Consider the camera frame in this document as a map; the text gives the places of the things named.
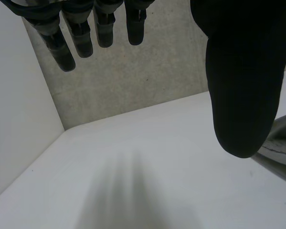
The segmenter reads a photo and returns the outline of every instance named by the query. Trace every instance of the white surface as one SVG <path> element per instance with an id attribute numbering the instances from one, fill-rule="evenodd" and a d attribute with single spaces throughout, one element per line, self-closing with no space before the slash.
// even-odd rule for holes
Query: white surface
<path id="1" fill-rule="evenodd" d="M 284 114 L 286 84 L 278 116 Z M 208 93 L 63 133 L 0 195 L 0 229 L 110 229 L 99 226 L 104 206 L 111 228 L 127 228 L 119 191 L 129 197 L 131 184 L 106 187 L 103 173 L 119 174 L 111 164 L 116 158 L 128 170 L 133 153 L 145 162 L 147 180 L 156 180 L 158 198 L 151 203 L 165 208 L 172 229 L 286 229 L 286 182 L 221 149 Z M 147 213 L 142 200 L 135 208 Z"/>
<path id="2" fill-rule="evenodd" d="M 22 19 L 0 2 L 0 193 L 63 131 Z"/>

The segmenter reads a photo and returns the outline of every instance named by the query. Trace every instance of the white table surface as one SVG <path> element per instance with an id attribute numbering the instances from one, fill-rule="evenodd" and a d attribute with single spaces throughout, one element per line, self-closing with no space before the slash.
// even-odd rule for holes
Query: white table surface
<path id="1" fill-rule="evenodd" d="M 127 228 L 129 209 L 132 228 L 286 229 L 286 182 L 221 149 L 203 93 L 66 131 L 0 196 L 0 229 Z"/>

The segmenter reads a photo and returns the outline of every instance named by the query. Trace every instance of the white wall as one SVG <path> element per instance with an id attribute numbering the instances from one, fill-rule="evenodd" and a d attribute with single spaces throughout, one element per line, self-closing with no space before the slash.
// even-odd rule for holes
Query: white wall
<path id="1" fill-rule="evenodd" d="M 0 193 L 63 131 L 22 19 L 0 2 Z"/>

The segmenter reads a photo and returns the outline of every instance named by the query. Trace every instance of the gray concrete surface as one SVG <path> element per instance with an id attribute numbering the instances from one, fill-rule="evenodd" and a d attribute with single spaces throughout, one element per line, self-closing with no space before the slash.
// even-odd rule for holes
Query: gray concrete surface
<path id="1" fill-rule="evenodd" d="M 76 61 L 70 73 L 59 69 L 37 32 L 25 23 L 65 129 L 207 91 L 207 38 L 194 23 L 189 1 L 155 1 L 148 8 L 140 46 L 128 42 L 124 6 L 115 16 L 114 44 L 103 49 L 90 15 L 94 54 L 87 59 L 76 53 L 61 19 Z"/>

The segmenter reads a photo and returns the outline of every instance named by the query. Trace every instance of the robotic hand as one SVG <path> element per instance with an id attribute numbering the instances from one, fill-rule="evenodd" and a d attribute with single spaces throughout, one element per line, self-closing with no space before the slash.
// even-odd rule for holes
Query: robotic hand
<path id="1" fill-rule="evenodd" d="M 63 16 L 81 57 L 93 53 L 87 18 L 93 9 L 98 43 L 113 42 L 114 11 L 124 0 L 0 0 L 39 32 L 64 71 L 74 59 L 59 28 Z M 154 0 L 125 0 L 129 42 L 143 41 L 146 9 Z M 240 158 L 266 140 L 279 105 L 286 65 L 286 0 L 191 0 L 208 37 L 206 75 L 214 129 L 221 146 Z"/>
<path id="2" fill-rule="evenodd" d="M 77 53 L 82 58 L 93 54 L 90 26 L 91 11 L 95 19 L 100 47 L 113 44 L 114 12 L 124 0 L 0 0 L 16 15 L 24 17 L 42 37 L 59 67 L 65 71 L 75 68 L 74 58 L 59 27 L 62 12 Z M 146 9 L 154 0 L 125 0 L 129 42 L 139 45 L 144 39 Z"/>

